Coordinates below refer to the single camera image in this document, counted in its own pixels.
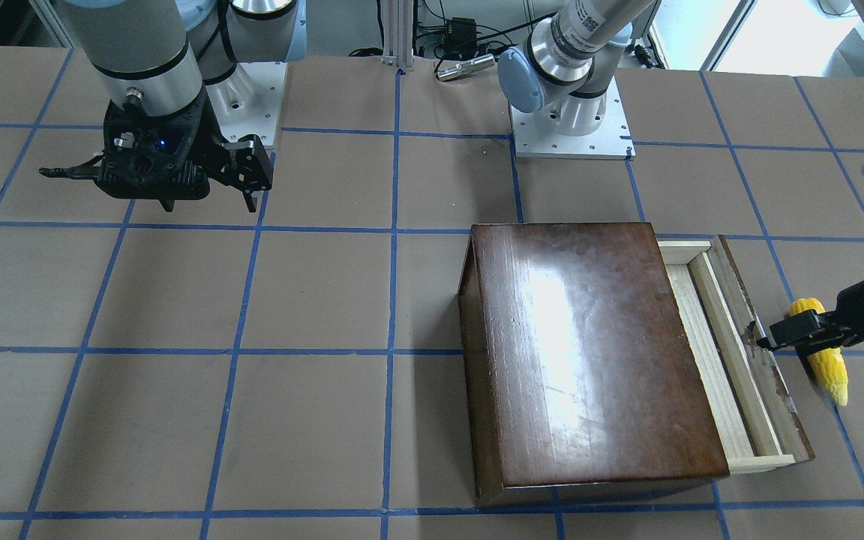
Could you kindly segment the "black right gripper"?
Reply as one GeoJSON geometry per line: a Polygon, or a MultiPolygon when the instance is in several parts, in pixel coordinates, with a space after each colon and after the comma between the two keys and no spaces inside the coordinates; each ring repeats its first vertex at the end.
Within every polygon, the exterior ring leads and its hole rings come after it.
{"type": "MultiPolygon", "coordinates": [[[[173,114],[127,113],[110,102],[103,117],[103,156],[76,166],[39,167],[41,177],[95,182],[110,197],[157,200],[171,212],[177,201],[209,195],[205,156],[214,142],[209,99],[196,96],[173,114]]],[[[258,197],[273,188],[274,165],[258,134],[216,146],[217,180],[240,191],[247,211],[257,213],[258,197]]]]}

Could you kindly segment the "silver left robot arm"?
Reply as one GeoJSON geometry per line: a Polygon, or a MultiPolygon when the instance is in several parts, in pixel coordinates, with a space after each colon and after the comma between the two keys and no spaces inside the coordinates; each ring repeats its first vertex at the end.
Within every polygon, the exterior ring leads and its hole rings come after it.
{"type": "MultiPolygon", "coordinates": [[[[853,3],[864,23],[864,1],[853,3]]],[[[499,82],[519,112],[534,113],[583,88],[594,77],[605,47],[647,7],[645,1],[569,1],[539,20],[524,44],[498,61],[499,82]]],[[[841,291],[833,311],[807,310],[775,322],[757,345],[768,351],[792,347],[801,355],[864,342],[864,280],[841,291]]]]}

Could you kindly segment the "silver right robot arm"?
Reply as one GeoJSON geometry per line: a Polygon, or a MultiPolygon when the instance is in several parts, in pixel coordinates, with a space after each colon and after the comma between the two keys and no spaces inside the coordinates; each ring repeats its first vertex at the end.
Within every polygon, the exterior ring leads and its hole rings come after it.
{"type": "Polygon", "coordinates": [[[171,212],[213,182],[249,212],[270,191],[285,71],[308,51],[303,1],[61,1],[59,19],[109,93],[103,148],[86,163],[39,169],[90,181],[120,200],[171,212]]]}

